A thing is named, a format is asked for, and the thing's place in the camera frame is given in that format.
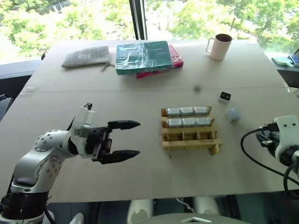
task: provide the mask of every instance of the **wooden rack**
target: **wooden rack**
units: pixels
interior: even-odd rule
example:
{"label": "wooden rack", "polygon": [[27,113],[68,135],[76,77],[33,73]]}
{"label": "wooden rack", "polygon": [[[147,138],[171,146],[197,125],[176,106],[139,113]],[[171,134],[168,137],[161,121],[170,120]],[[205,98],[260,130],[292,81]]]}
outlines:
{"label": "wooden rack", "polygon": [[[211,155],[220,153],[220,146],[222,141],[217,138],[217,129],[214,127],[215,117],[210,115],[212,109],[208,107],[208,114],[205,116],[181,116],[181,117],[167,117],[166,109],[161,109],[161,125],[163,149],[167,150],[170,156],[171,150],[175,149],[198,149],[208,148]],[[211,126],[205,127],[175,127],[169,128],[167,126],[167,119],[169,118],[189,118],[189,117],[210,117]]]}

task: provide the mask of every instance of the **pink book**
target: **pink book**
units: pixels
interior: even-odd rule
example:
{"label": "pink book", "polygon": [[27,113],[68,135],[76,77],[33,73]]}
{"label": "pink book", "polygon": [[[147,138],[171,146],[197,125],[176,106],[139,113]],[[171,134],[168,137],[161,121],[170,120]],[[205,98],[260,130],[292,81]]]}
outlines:
{"label": "pink book", "polygon": [[[180,55],[178,55],[177,51],[174,49],[174,47],[171,44],[168,44],[168,48],[169,48],[169,52],[170,52],[170,57],[171,57],[171,61],[172,61],[172,69],[178,69],[183,67],[183,59],[180,57]],[[137,73],[135,74],[136,78],[144,78],[147,76],[152,76],[155,74],[159,74],[162,72],[166,72],[169,70],[164,70],[164,71],[150,71],[150,72],[141,72],[141,73]]]}

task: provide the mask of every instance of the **mug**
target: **mug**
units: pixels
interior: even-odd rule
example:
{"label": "mug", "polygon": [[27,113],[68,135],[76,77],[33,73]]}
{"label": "mug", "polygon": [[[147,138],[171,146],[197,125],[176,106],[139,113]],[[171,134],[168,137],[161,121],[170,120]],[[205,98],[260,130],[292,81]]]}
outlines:
{"label": "mug", "polygon": [[[217,34],[215,38],[210,38],[207,47],[206,52],[211,53],[211,58],[215,60],[223,60],[226,52],[228,51],[228,48],[230,46],[230,43],[232,42],[232,37],[227,34]],[[210,40],[214,40],[212,50],[208,50]]]}

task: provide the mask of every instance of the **floor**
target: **floor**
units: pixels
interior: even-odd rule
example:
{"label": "floor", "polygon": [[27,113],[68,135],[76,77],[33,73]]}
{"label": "floor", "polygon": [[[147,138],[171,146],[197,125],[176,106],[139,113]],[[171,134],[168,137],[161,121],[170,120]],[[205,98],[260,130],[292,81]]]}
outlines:
{"label": "floor", "polygon": [[[252,224],[299,224],[299,202],[290,200],[285,193],[261,193],[237,195],[241,218]],[[221,213],[230,217],[228,205],[217,199]],[[100,203],[51,203],[48,209],[55,214],[57,224],[67,224],[78,212],[86,217],[86,223],[125,224],[129,201]],[[184,205],[174,198],[158,199],[155,202],[154,215],[186,212]]]}

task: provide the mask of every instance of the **gray pouch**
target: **gray pouch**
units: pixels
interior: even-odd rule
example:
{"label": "gray pouch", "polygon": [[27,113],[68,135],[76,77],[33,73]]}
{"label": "gray pouch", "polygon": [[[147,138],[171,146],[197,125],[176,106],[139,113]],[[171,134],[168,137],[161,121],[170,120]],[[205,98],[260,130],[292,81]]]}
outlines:
{"label": "gray pouch", "polygon": [[63,68],[79,67],[90,64],[101,64],[110,61],[108,46],[84,48],[65,55]]}

